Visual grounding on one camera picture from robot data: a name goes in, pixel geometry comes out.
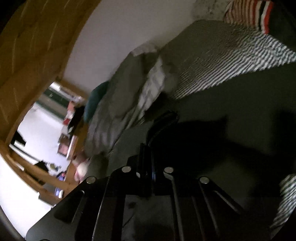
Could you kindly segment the grey folded blanket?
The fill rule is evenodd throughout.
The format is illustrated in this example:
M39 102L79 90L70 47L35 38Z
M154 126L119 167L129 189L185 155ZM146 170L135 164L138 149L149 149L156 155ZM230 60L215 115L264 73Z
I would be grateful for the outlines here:
M83 148L87 157L110 152L160 94L171 94L178 85L173 64L166 63L152 43L132 50L108 81L107 93L87 123Z

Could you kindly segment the white dotted pillow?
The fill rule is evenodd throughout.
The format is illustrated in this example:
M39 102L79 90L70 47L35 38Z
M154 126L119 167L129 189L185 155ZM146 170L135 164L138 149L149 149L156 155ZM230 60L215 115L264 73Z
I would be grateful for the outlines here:
M222 21L230 3L229 0L196 0L192 10L193 19Z

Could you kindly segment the pink plush toy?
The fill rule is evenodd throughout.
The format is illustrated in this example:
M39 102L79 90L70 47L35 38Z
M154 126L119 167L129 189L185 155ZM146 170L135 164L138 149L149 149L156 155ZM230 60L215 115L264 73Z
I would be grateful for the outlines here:
M84 180L88 172L90 159L87 158L83 153L80 153L77 154L75 158L72 160L72 164L75 167L74 180L77 183L80 183Z

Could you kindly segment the red white striped pillow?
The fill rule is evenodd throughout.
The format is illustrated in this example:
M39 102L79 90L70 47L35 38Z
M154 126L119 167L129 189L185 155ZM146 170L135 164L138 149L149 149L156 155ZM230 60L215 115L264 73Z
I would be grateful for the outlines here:
M272 1L231 1L225 9L223 20L229 24L243 25L263 34L269 34L269 20L273 6Z

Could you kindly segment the teal pillow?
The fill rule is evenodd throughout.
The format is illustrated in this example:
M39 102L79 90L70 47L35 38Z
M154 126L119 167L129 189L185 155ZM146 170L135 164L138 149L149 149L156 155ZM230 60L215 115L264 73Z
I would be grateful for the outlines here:
M109 81L106 81L92 90L84 109L83 118L85 123L89 123L91 121L99 102L107 93L108 86Z

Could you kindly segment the wooden bunk bed frame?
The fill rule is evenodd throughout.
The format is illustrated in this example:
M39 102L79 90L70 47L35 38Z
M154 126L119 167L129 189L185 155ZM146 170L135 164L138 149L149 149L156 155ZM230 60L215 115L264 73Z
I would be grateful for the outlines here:
M30 164L10 148L26 113L54 81L62 81L74 44L98 1L26 1L1 33L1 156L14 172L51 204L60 199L47 182L67 192L62 182Z

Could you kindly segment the black zip jacket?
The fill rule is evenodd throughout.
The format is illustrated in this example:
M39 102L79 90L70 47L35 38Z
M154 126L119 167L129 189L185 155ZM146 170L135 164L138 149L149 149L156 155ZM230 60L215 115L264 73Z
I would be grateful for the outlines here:
M124 134L109 157L93 157L88 173L103 178L128 159L149 160L174 169L183 204L208 175L246 209L277 209L280 181L295 171L295 63L162 100L152 117L152 125Z

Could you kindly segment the black white checkered bedsheet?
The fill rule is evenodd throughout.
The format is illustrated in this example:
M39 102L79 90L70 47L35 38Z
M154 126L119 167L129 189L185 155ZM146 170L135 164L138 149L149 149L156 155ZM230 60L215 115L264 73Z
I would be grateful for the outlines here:
M277 39L245 27L219 21L200 20L185 28L160 51L166 63L174 66L178 85L162 100L178 101L189 95L218 86L239 75L264 71L295 63L295 52ZM293 187L295 171L280 181L280 202L273 212L248 209L269 229L285 221L285 211L293 209L290 195L283 189Z

